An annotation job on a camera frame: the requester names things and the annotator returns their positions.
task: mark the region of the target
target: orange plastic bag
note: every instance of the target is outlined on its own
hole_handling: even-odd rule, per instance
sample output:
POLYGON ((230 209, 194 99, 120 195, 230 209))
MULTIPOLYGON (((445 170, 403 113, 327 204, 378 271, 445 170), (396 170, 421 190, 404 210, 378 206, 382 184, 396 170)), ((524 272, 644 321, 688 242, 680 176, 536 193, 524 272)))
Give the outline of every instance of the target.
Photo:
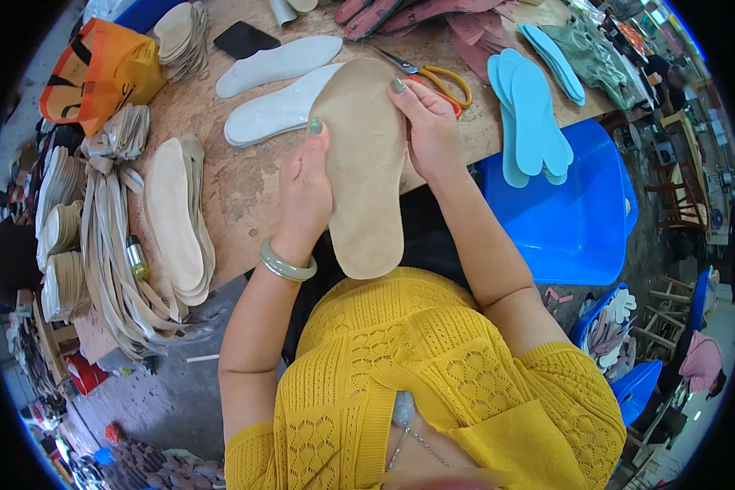
POLYGON ((51 71, 40 112, 54 123, 79 123, 93 136, 126 103, 148 103, 165 83, 153 39, 91 19, 51 71))

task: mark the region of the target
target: orange scissors handle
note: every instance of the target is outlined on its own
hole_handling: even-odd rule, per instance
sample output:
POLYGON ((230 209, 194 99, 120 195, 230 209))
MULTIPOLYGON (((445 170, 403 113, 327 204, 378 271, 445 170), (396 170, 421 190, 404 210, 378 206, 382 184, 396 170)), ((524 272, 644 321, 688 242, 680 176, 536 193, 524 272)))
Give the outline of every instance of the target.
POLYGON ((420 70, 419 74, 422 76, 425 76, 430 79, 432 83, 438 87, 441 92, 446 94, 447 97, 449 97, 454 102, 458 103, 460 107, 463 109, 468 109, 471 106, 472 103, 472 97, 471 97, 471 88, 469 88, 468 84, 466 84, 460 76, 457 74, 445 70, 443 68, 434 67, 433 65, 426 64, 424 65, 420 70), (463 93, 465 94, 465 102, 459 100, 457 97, 454 96, 453 93, 451 93, 451 90, 443 83, 441 80, 435 75, 436 73, 441 74, 443 76, 449 77, 462 89, 463 93))
MULTIPOLYGON (((421 78, 416 76, 415 74, 407 76, 406 80, 413 80, 414 82, 421 83, 422 85, 425 84, 424 82, 421 81, 421 78)), ((433 90, 433 92, 437 93, 439 96, 441 96, 442 99, 450 103, 452 108, 454 109, 454 116, 457 119, 460 119, 460 114, 463 113, 463 110, 462 110, 462 107, 460 107, 460 104, 455 102, 454 100, 451 99, 451 97, 447 96, 447 94, 439 90, 433 90)))

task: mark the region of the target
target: black smartphone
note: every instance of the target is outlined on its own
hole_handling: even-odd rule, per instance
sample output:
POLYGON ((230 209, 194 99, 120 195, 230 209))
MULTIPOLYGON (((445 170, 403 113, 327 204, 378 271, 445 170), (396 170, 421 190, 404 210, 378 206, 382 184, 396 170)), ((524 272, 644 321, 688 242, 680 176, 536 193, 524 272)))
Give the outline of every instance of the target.
POLYGON ((276 48, 281 42, 240 20, 217 36, 215 45, 236 60, 243 60, 253 56, 260 49, 276 48))

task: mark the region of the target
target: person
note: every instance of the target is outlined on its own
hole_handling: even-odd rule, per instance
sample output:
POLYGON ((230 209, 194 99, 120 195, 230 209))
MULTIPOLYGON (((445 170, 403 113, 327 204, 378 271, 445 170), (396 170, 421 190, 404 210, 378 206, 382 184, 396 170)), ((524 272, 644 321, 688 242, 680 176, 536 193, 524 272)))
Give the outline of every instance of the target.
POLYGON ((689 393, 708 391, 706 400, 721 393, 726 375, 721 364, 721 349, 714 339, 696 330, 686 330, 680 336, 673 358, 661 369, 656 384, 666 397, 682 380, 689 393))
POLYGON ((464 477, 471 469, 504 471, 521 488, 604 488, 626 441, 607 381, 548 313, 462 165, 451 105, 409 80, 387 93, 411 125, 412 164, 440 206, 470 293, 414 267, 344 279, 317 300, 278 380, 301 289, 287 277, 310 273, 332 216, 330 133, 311 121, 281 164, 281 222, 263 247, 286 272, 256 267, 225 329, 227 487, 380 488, 392 476, 412 488, 499 486, 464 477))
POLYGON ((35 228, 26 216, 0 221, 0 301, 6 306, 14 308, 18 296, 19 304, 31 303, 39 292, 44 275, 35 258, 37 249, 35 228))
POLYGON ((654 85, 661 112, 669 116, 683 109, 686 102, 684 86, 689 82, 686 68, 679 64, 670 64, 658 54, 648 55, 647 59, 645 73, 657 73, 661 77, 661 83, 654 85))

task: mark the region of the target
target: tan suede insole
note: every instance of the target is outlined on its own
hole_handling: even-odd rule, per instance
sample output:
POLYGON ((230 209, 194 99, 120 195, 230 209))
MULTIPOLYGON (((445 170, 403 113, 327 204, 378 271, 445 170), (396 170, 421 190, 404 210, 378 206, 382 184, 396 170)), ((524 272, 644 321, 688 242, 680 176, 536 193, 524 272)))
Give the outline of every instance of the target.
POLYGON ((204 257, 188 207, 189 181, 177 138, 161 144, 144 181, 144 205, 164 260, 178 289, 196 289, 205 275, 204 257))
POLYGON ((398 188, 406 120, 386 92, 396 77, 382 61, 353 60, 332 75, 308 118, 329 129, 327 176, 334 201, 329 230, 340 267, 354 279, 387 274, 403 258, 398 188))

